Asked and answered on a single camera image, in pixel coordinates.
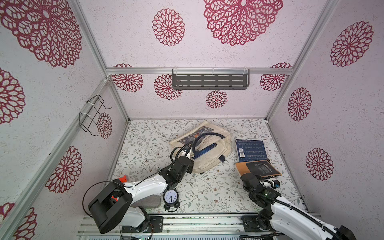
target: floral tablecloth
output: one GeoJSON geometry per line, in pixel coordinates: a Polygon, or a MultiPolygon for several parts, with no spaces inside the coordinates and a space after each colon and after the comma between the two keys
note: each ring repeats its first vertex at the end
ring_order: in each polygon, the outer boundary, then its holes
{"type": "MultiPolygon", "coordinates": [[[[277,189],[297,207],[304,209],[275,143],[264,120],[260,119],[215,119],[208,120],[231,133],[232,151],[225,159],[204,174],[187,174],[176,190],[180,195],[177,213],[236,213],[261,210],[248,198],[242,188],[236,170],[237,153],[235,139],[262,140],[272,166],[282,176],[277,179],[277,189]]],[[[127,175],[130,181],[141,180],[170,164],[169,142],[190,131],[204,120],[133,120],[130,122],[113,178],[127,175]]],[[[164,204],[148,213],[167,213],[164,204]]]]}

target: bag handle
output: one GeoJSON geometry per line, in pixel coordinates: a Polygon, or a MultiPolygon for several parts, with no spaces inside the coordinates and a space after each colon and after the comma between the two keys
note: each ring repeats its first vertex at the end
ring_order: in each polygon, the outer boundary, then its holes
{"type": "Polygon", "coordinates": [[[204,137],[204,136],[206,136],[206,135],[215,135],[215,136],[220,137],[221,139],[225,138],[225,137],[224,137],[223,135],[221,135],[220,133],[215,133],[215,132],[206,132],[206,133],[203,133],[203,134],[201,134],[200,136],[198,136],[198,137],[195,139],[195,141],[193,142],[193,145],[192,145],[192,152],[193,152],[193,154],[196,154],[196,153],[199,152],[199,151],[196,151],[196,150],[195,150],[196,144],[197,144],[197,142],[200,140],[200,138],[202,138],[202,137],[204,137]]]}

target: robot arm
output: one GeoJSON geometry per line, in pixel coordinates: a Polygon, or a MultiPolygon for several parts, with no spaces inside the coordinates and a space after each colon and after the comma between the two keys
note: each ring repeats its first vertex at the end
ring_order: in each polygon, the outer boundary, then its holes
{"type": "Polygon", "coordinates": [[[132,226],[139,232],[144,231],[149,223],[149,215],[143,208],[130,205],[150,195],[175,188],[186,172],[192,172],[193,164],[192,160],[181,156],[158,174],[141,182],[113,180],[115,183],[109,183],[88,205],[100,233],[107,233],[119,224],[132,226]]]}
{"type": "Polygon", "coordinates": [[[348,228],[320,221],[308,213],[293,206],[285,197],[275,191],[275,180],[272,184],[257,179],[251,173],[242,175],[244,189],[249,198],[263,207],[257,216],[256,223],[244,221],[244,224],[254,224],[263,231],[275,230],[289,236],[293,240],[356,240],[348,228]]]}

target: orange book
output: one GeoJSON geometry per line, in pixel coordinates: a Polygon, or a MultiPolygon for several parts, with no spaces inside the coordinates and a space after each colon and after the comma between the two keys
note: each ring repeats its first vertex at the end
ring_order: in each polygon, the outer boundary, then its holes
{"type": "Polygon", "coordinates": [[[272,167],[268,160],[238,162],[236,163],[236,169],[240,176],[249,172],[262,178],[281,176],[281,173],[272,167]]]}

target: black alarm clock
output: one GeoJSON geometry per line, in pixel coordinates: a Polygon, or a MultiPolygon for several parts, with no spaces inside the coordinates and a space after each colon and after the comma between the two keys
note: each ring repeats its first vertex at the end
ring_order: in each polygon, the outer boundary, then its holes
{"type": "Polygon", "coordinates": [[[163,195],[163,200],[164,200],[164,208],[168,212],[176,212],[177,209],[180,207],[180,202],[179,202],[179,193],[175,189],[170,189],[166,191],[163,195]]]}

